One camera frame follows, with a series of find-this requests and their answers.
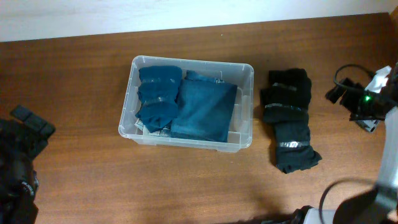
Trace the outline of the black taped garment roll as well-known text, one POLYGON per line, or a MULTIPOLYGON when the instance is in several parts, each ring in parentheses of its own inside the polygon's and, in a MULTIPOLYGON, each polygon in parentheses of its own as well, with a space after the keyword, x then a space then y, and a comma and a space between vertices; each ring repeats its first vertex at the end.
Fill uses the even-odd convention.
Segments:
POLYGON ((269 71, 269 87, 261 90, 263 121, 308 122, 312 81, 302 68, 269 71))
POLYGON ((276 140, 276 167, 285 174, 316 166, 321 155, 310 144, 308 121, 286 121, 273 124, 276 140))

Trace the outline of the blue taped garment roll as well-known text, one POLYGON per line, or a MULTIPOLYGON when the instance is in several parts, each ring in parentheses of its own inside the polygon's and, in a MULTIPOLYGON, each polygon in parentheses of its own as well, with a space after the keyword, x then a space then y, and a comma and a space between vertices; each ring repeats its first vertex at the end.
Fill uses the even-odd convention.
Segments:
POLYGON ((182 69, 176 66, 150 66, 139 70, 138 97, 141 108, 136 113, 149 132, 166 127, 178 115, 176 98, 182 81, 182 69))

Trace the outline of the light blue jeans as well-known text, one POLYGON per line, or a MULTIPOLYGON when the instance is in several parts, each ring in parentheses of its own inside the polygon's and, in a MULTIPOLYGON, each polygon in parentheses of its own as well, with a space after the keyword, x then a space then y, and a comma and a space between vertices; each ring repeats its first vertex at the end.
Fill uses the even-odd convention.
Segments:
POLYGON ((169 138, 170 137, 170 125, 166 125, 163 129, 155 131, 153 133, 150 133, 149 130, 144 126, 143 122, 138 119, 134 123, 135 127, 137 127, 139 130, 143 132, 143 135, 147 136, 157 136, 157 137, 164 137, 164 138, 169 138))

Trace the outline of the dark blue jeans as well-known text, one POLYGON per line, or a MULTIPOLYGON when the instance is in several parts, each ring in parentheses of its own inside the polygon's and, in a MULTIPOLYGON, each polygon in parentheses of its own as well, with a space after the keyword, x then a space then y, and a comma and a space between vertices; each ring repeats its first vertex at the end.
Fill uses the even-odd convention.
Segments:
POLYGON ((227 142, 238 86, 188 70, 179 87, 173 138, 227 142))

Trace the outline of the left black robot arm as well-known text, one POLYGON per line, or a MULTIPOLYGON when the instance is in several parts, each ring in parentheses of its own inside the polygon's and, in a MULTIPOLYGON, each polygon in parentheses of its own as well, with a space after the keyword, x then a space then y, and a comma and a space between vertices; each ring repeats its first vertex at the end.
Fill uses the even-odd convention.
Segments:
POLYGON ((35 223, 39 181, 33 161, 55 126, 21 105, 10 115, 1 120, 1 223, 35 223))

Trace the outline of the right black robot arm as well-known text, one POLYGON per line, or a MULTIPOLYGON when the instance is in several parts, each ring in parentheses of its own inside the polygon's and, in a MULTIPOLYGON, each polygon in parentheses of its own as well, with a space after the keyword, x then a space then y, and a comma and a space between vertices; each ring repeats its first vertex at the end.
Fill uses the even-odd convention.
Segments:
MULTIPOLYGON (((376 72, 357 66, 370 78, 367 87, 349 78, 334 79, 325 98, 339 103, 368 132, 379 121, 386 125, 386 141, 377 181, 346 179, 371 189, 344 200, 335 210, 333 223, 391 223, 388 214, 397 208, 397 68, 386 66, 376 72)), ((308 107, 312 82, 302 68, 269 71, 269 87, 261 90, 263 121, 275 136, 275 166, 285 174, 307 170, 321 156, 310 144, 308 107)))

